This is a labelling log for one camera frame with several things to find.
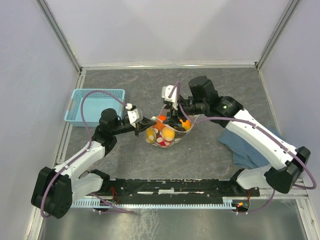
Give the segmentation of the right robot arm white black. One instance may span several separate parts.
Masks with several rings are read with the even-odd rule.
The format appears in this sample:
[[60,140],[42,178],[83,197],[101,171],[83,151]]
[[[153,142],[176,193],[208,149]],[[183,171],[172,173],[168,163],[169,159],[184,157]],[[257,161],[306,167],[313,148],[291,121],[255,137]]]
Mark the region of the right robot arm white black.
[[309,176],[312,185],[300,188],[316,188],[316,180],[306,166],[311,155],[308,148],[297,148],[274,135],[234,98],[220,96],[205,75],[193,78],[188,86],[192,95],[187,99],[180,94],[180,82],[162,88],[161,97],[169,110],[166,124],[180,128],[181,119],[204,115],[203,121],[216,123],[239,136],[268,161],[266,166],[238,171],[229,183],[231,193],[240,196],[251,188],[271,187],[287,194],[292,187],[299,186],[296,181],[302,173]]

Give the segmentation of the red apple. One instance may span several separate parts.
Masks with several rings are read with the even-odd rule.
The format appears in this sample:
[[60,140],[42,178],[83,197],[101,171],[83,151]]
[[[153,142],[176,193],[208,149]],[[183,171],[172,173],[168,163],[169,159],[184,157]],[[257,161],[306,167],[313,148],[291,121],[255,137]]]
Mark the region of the red apple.
[[162,148],[168,148],[172,145],[172,141],[167,141],[165,139],[162,139],[161,142],[158,143]]

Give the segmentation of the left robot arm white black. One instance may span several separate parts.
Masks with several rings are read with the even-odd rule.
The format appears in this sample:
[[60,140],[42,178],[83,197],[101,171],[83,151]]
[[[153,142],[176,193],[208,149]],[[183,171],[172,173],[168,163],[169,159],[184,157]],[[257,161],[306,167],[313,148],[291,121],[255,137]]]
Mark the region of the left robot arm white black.
[[94,170],[81,177],[91,165],[104,158],[117,143],[117,135],[135,135],[156,124],[155,117],[144,117],[133,107],[121,119],[113,108],[101,112],[99,124],[90,141],[78,153],[54,168],[44,167],[38,173],[31,204],[40,209],[43,218],[62,218],[73,202],[97,192],[106,195],[111,189],[109,175]]

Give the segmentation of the yellow orange round fruit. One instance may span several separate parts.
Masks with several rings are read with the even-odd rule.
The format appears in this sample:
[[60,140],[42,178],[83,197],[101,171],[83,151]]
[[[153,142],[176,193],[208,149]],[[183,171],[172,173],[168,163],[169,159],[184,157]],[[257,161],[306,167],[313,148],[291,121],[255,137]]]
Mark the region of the yellow orange round fruit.
[[156,140],[156,133],[152,127],[149,127],[146,130],[146,141],[148,143],[154,143]]

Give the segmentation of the green yellow mango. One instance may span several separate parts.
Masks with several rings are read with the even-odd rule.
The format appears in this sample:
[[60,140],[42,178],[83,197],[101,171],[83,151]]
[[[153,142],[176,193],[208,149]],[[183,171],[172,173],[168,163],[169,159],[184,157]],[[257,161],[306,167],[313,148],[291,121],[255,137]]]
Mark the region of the green yellow mango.
[[192,127],[192,124],[188,119],[186,121],[180,119],[179,121],[181,122],[181,126],[185,131],[188,131]]

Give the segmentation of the small yellow fruit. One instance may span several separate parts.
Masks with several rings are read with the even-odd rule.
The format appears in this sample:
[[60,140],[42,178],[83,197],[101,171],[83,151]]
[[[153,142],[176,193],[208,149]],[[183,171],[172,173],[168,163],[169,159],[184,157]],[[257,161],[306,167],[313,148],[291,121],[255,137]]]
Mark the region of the small yellow fruit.
[[161,130],[161,136],[167,141],[172,141],[175,138],[175,135],[175,131],[169,127],[164,127]]

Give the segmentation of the clear zip top bag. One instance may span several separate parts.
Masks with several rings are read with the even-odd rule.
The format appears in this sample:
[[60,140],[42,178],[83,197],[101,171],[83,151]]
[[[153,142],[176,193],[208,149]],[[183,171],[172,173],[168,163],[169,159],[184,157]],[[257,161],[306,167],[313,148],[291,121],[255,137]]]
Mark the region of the clear zip top bag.
[[148,144],[161,148],[169,148],[178,143],[194,127],[194,124],[190,120],[183,121],[181,118],[178,120],[182,128],[164,124],[168,113],[169,110],[163,106],[158,116],[153,117],[156,124],[145,131],[145,141]]

